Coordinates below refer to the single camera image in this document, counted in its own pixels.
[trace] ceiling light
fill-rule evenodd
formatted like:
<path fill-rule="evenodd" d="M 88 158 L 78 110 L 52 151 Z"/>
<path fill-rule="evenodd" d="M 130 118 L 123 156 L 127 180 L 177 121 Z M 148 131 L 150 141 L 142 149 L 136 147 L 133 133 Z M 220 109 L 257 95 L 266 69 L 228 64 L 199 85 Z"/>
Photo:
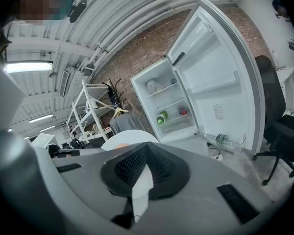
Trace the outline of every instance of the ceiling light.
<path fill-rule="evenodd" d="M 7 63 L 4 71 L 6 73 L 24 72 L 24 71 L 51 71 L 52 61 L 21 61 Z"/>
<path fill-rule="evenodd" d="M 50 118 L 50 117 L 52 117 L 52 116 L 53 116 L 53 114 L 50 114 L 50 115 L 47 115 L 47 116 L 43 116 L 43 117 L 39 117 L 39 118 L 36 118 L 36 119 L 30 120 L 29 122 L 30 122 L 30 123 L 33 123 L 33 122 L 36 122 L 36 121 L 39 121 L 39 120 L 43 120 L 43 119 L 45 119 L 45 118 Z"/>
<path fill-rule="evenodd" d="M 43 129 L 43 130 L 41 130 L 40 132 L 43 132 L 43 131 L 49 130 L 49 129 L 54 128 L 54 127 L 55 127 L 55 125 L 52 126 L 52 127 L 48 127 L 48 128 L 46 128 L 46 129 Z"/>

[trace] refrigerator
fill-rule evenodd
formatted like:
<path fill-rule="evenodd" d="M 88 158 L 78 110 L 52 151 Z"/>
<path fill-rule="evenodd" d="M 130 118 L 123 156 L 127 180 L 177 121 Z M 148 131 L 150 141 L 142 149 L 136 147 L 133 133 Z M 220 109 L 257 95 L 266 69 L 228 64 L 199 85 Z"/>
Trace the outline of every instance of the refrigerator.
<path fill-rule="evenodd" d="M 265 99 L 258 67 L 240 31 L 210 1 L 197 2 L 164 57 L 131 83 L 160 143 L 259 151 Z"/>

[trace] metal shelving unit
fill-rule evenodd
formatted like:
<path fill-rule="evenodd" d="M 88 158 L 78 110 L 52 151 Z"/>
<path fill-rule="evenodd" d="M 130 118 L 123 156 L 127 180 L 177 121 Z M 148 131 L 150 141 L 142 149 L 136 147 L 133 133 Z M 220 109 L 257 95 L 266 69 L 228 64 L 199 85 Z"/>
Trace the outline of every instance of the metal shelving unit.
<path fill-rule="evenodd" d="M 106 85 L 85 84 L 84 81 L 82 81 L 82 85 L 83 85 L 83 88 L 81 92 L 79 93 L 76 101 L 72 103 L 72 111 L 67 121 L 67 126 L 69 129 L 70 136 L 73 139 L 74 138 L 73 132 L 75 132 L 79 128 L 81 131 L 81 137 L 79 138 L 80 141 L 86 141 L 87 143 L 89 143 L 89 140 L 100 138 L 100 137 L 103 137 L 104 140 L 107 141 L 108 138 L 106 134 L 109 133 L 111 129 L 109 131 L 104 131 L 101 127 L 99 118 L 102 115 L 106 114 L 107 112 L 111 110 L 115 110 L 117 106 L 106 105 L 105 103 L 100 101 L 100 99 L 102 99 L 102 97 L 106 95 L 106 93 L 108 92 L 108 87 Z M 84 109 L 86 108 L 86 102 L 88 102 L 88 105 L 90 106 L 92 105 L 91 99 L 96 101 L 98 105 L 102 105 L 102 107 L 98 107 L 96 109 L 93 107 L 90 107 L 90 110 L 88 112 L 85 112 Z M 76 117 L 77 125 L 73 128 L 73 130 L 70 131 L 70 127 L 68 123 L 70 122 L 70 119 L 73 114 Z M 88 137 L 85 134 L 84 128 L 86 127 L 86 125 L 92 122 L 96 123 L 99 133 Z"/>

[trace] ceiling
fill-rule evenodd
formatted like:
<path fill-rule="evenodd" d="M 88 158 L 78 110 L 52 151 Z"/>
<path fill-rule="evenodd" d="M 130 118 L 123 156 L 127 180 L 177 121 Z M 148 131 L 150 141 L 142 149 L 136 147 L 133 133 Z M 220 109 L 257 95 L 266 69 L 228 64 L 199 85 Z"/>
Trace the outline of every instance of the ceiling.
<path fill-rule="evenodd" d="M 68 18 L 46 26 L 11 24 L 4 29 L 8 40 L 7 61 L 52 60 L 57 76 L 50 72 L 13 73 L 26 98 L 11 128 L 24 137 L 40 130 L 63 125 L 71 104 L 81 90 L 81 80 L 89 81 L 128 41 L 156 22 L 193 8 L 197 0 L 88 0 L 75 23 Z M 211 0 L 214 3 L 236 0 Z M 59 96 L 64 70 L 70 76 L 64 97 Z M 29 124 L 30 119 L 53 113 Z"/>

